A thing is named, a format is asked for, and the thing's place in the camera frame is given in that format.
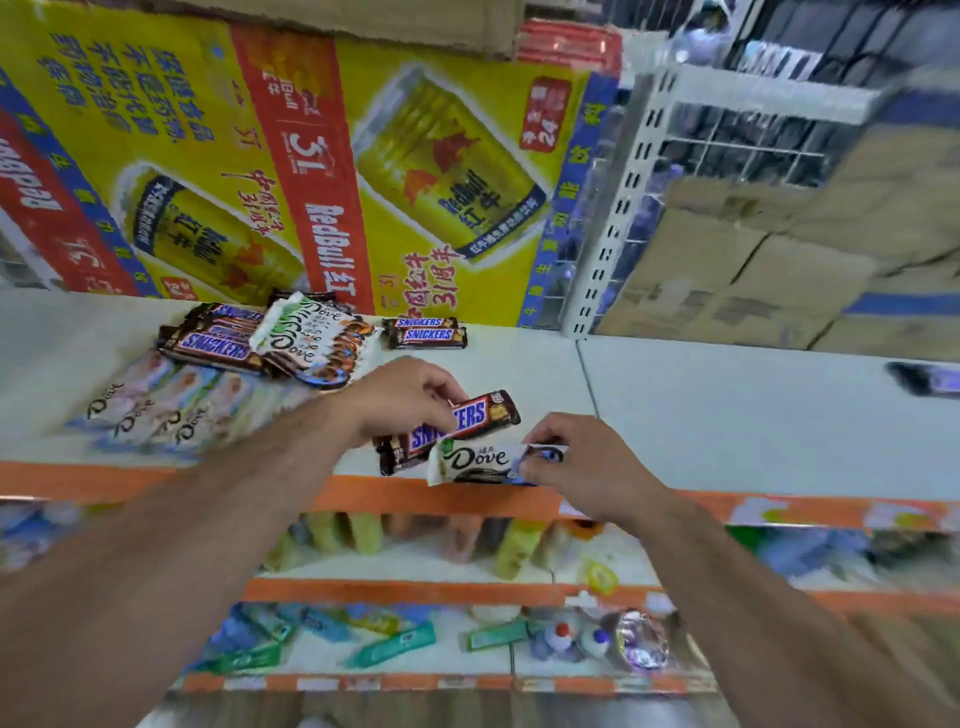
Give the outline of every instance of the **person's left hand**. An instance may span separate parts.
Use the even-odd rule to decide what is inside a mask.
[[[409,432],[424,423],[441,432],[457,428],[450,402],[469,397],[446,369],[402,356],[324,398],[342,422],[355,429],[351,442]]]

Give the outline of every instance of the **red label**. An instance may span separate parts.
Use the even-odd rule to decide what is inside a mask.
[[[293,216],[310,286],[333,291],[360,313],[374,313],[367,238],[333,40],[253,26],[230,26],[237,59]],[[282,53],[264,53],[277,40]],[[254,58],[269,58],[258,66]],[[311,77],[299,81],[302,76]],[[310,90],[313,84],[316,90]],[[252,130],[237,130],[251,144]],[[251,217],[280,224],[271,206],[251,200]]]
[[[530,85],[527,110],[520,132],[520,149],[552,152],[570,100],[570,81],[540,76]]]
[[[51,164],[0,110],[0,207],[19,228],[7,231],[8,237],[21,232],[71,291],[136,296],[132,279]],[[117,254],[132,255],[127,248]]]
[[[187,279],[163,278],[160,283],[167,291],[167,295],[172,299],[181,301],[196,301],[197,294],[194,293],[193,286]]]

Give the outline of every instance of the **finger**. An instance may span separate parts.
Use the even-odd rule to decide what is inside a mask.
[[[422,364],[421,381],[424,387],[434,390],[448,401],[462,402],[470,399],[464,388],[460,386],[460,382],[453,378],[453,375],[446,369],[426,361]]]
[[[551,463],[536,455],[527,455],[520,462],[520,477],[527,483],[558,486],[563,481],[563,476],[562,463]]]
[[[453,410],[445,401],[423,398],[421,415],[422,422],[433,425],[440,432],[457,431],[457,418],[453,416]]]
[[[566,412],[551,412],[534,425],[534,428],[523,438],[523,442],[540,444],[560,440],[564,445],[569,445],[575,418],[576,415]]]

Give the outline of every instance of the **person's right hand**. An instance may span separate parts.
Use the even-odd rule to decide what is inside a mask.
[[[623,523],[636,512],[644,485],[655,479],[616,431],[590,415],[552,412],[523,438],[525,443],[567,446],[564,462],[527,457],[520,475],[556,488],[577,510],[597,521]]]

